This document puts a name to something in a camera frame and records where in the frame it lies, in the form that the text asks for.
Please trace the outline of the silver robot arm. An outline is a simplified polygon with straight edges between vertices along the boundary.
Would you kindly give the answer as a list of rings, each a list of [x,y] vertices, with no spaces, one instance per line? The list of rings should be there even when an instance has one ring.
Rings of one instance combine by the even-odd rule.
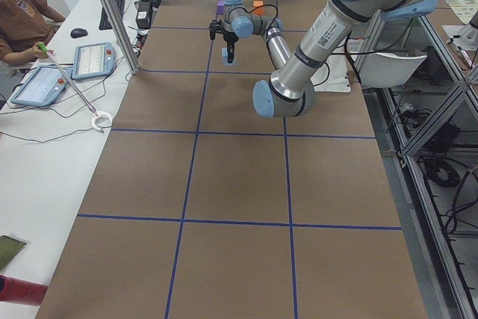
[[[235,43],[263,38],[275,71],[253,88],[253,105],[262,117],[298,117],[314,104],[312,76],[359,23],[379,13],[382,19],[414,18],[434,11],[438,0],[327,0],[294,51],[288,48],[276,17],[259,16],[243,8],[243,0],[224,0],[221,20],[209,25],[210,38],[222,34],[227,63],[235,59]]]

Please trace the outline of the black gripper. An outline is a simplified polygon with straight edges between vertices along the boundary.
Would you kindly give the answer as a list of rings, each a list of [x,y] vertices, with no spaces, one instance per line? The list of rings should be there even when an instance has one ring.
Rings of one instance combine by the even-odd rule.
[[[239,41],[238,36],[233,31],[227,31],[222,20],[211,20],[208,28],[210,40],[215,40],[217,34],[223,36],[224,41],[227,43],[227,63],[233,64],[235,60],[235,43]]]

